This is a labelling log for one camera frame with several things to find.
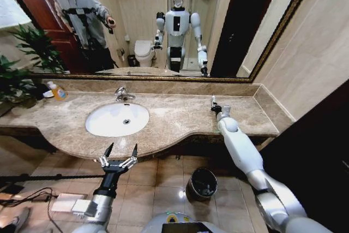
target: white towel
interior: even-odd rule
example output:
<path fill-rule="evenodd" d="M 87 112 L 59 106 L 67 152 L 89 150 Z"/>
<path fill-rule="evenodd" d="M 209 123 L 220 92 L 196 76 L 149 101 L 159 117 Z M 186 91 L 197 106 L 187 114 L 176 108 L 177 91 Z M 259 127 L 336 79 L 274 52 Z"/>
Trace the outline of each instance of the white towel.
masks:
<path fill-rule="evenodd" d="M 32 22 L 16 0 L 0 0 L 0 29 Z"/>

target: gray hoodie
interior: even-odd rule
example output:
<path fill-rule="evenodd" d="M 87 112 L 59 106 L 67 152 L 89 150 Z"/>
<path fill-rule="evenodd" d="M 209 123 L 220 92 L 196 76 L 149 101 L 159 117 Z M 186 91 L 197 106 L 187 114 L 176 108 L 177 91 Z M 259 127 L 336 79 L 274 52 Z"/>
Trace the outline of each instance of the gray hoodie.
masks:
<path fill-rule="evenodd" d="M 97 13 L 101 15 L 104 19 L 109 16 L 109 12 L 105 6 L 103 6 L 99 0 L 55 0 L 55 8 L 58 16 L 61 17 L 62 21 L 69 26 L 68 21 L 64 18 L 62 13 L 62 9 L 68 10 L 70 8 L 95 8 Z M 103 25 L 97 19 L 96 15 L 93 13 L 86 14 L 87 22 L 89 24 L 89 30 L 91 32 L 91 36 L 95 38 L 102 47 L 106 48 L 107 43 L 105 41 Z M 71 23 L 79 36 L 80 42 L 84 49 L 88 49 L 86 28 L 83 26 L 81 20 L 77 17 L 77 15 L 69 15 Z"/>

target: trash can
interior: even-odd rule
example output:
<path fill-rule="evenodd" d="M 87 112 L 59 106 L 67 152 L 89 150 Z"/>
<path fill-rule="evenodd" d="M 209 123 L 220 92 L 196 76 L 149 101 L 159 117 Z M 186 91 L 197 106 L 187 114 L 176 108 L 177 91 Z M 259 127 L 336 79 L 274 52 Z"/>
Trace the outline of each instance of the trash can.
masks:
<path fill-rule="evenodd" d="M 208 200 L 217 191 L 217 178 L 208 169 L 198 168 L 192 173 L 187 189 L 195 200 Z"/>
<path fill-rule="evenodd" d="M 139 67 L 139 66 L 140 66 L 140 63 L 137 61 L 135 55 L 129 55 L 129 56 L 127 56 L 127 60 L 128 60 L 128 62 L 129 62 L 129 66 L 130 66 L 130 67 Z"/>

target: sink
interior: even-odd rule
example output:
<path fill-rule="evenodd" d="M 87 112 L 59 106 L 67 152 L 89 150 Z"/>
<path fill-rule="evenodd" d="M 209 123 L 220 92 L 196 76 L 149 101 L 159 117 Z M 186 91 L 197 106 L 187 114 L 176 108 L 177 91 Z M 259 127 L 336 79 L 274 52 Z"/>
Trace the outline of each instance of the sink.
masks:
<path fill-rule="evenodd" d="M 94 110 L 85 127 L 96 136 L 118 137 L 137 133 L 149 121 L 148 110 L 136 104 L 115 103 Z"/>

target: bottle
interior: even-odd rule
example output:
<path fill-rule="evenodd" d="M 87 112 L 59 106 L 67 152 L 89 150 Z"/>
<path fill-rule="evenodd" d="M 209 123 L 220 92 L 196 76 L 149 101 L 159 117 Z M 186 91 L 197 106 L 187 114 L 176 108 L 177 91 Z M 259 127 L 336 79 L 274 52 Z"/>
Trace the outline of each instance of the bottle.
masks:
<path fill-rule="evenodd" d="M 61 88 L 59 85 L 53 83 L 52 81 L 47 82 L 49 88 L 51 89 L 55 99 L 57 100 L 65 100 L 68 96 L 67 92 Z"/>

